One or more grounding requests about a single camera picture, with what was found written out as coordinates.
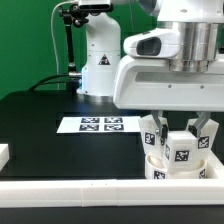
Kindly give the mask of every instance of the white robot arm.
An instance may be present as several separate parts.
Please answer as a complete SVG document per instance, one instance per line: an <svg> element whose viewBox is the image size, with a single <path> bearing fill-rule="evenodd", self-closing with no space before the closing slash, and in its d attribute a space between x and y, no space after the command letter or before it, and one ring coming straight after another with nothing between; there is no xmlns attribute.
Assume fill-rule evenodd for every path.
<svg viewBox="0 0 224 224"><path fill-rule="evenodd" d="M218 54L223 0L162 1L155 30L124 43L117 70L119 108L224 111Z"/></svg>

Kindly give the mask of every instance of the printed marker sheet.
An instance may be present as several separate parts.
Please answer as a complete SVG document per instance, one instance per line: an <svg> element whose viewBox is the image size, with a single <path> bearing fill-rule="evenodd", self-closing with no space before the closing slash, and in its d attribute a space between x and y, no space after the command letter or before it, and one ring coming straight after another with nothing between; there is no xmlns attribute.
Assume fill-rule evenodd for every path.
<svg viewBox="0 0 224 224"><path fill-rule="evenodd" d="M64 117L57 130L66 133L140 132L140 117Z"/></svg>

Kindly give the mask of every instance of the black tabletop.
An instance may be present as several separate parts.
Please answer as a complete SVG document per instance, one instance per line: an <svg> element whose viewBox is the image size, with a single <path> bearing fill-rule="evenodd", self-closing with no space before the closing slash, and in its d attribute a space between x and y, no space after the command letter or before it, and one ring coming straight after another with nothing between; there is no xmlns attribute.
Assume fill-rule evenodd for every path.
<svg viewBox="0 0 224 224"><path fill-rule="evenodd" d="M64 91L15 92L0 101L0 143L9 143L10 161L0 181L143 179L144 151L139 133L58 135L64 116L144 116L112 103L77 100ZM167 114L174 130L192 114ZM214 151L222 150L222 114ZM0 223L224 223L224 206L132 206L0 209Z"/></svg>

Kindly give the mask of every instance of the cube with marker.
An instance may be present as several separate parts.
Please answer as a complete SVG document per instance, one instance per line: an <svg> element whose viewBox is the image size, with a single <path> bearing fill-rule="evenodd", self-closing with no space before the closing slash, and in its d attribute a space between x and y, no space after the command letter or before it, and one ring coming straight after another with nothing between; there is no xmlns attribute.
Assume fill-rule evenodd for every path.
<svg viewBox="0 0 224 224"><path fill-rule="evenodd" d="M164 146L162 163L169 173L186 172L200 167L195 159L197 138L189 131L170 131Z"/></svg>
<svg viewBox="0 0 224 224"><path fill-rule="evenodd" d="M162 125L167 125L167 119L159 117ZM152 115L145 116L139 119L139 127L145 154L150 154L158 159L162 159L164 142L156 134L158 126Z"/></svg>
<svg viewBox="0 0 224 224"><path fill-rule="evenodd" d="M186 130L189 129L189 126L194 125L195 122L196 119L188 120ZM195 159L208 159L218 127L219 124L210 119L201 129L200 137L197 139L197 147L194 154Z"/></svg>

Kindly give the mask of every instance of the white block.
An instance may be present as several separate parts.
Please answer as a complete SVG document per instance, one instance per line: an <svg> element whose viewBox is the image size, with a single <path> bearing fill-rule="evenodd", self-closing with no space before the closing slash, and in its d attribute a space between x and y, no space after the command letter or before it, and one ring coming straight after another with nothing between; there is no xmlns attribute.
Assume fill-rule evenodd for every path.
<svg viewBox="0 0 224 224"><path fill-rule="evenodd" d="M200 166L200 158L194 158L197 138L189 131L171 131L164 147L162 163L169 173L192 171Z"/></svg>
<svg viewBox="0 0 224 224"><path fill-rule="evenodd" d="M82 206L117 206L116 180L86 181L82 187Z"/></svg>
<svg viewBox="0 0 224 224"><path fill-rule="evenodd" d="M188 120L186 130L188 130L189 125L193 125L195 121L196 119ZM200 138L197 140L197 150L194 155L195 159L198 158L206 160L209 157L218 127L219 124L210 119L202 128Z"/></svg>
<svg viewBox="0 0 224 224"><path fill-rule="evenodd" d="M166 118L160 117L159 119L163 125L168 126ZM156 134L158 126L156 125L152 115L139 119L139 126L145 154L150 153L154 157L161 159L164 147L161 144L160 137Z"/></svg>
<svg viewBox="0 0 224 224"><path fill-rule="evenodd" d="M0 144L0 171L9 161L9 147L8 144Z"/></svg>
<svg viewBox="0 0 224 224"><path fill-rule="evenodd" d="M207 161L200 161L191 171L169 173L160 159L147 155L145 158L145 176L147 179L205 179Z"/></svg>

